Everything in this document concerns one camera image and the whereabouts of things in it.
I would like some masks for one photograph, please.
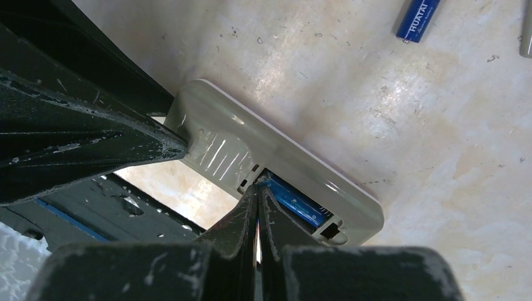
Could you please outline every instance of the battery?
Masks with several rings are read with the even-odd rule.
[[[268,186],[277,202],[308,222],[314,229],[332,215],[329,210],[318,205],[271,171],[265,171],[256,183]]]
[[[419,43],[440,0],[412,0],[396,36],[408,43]]]

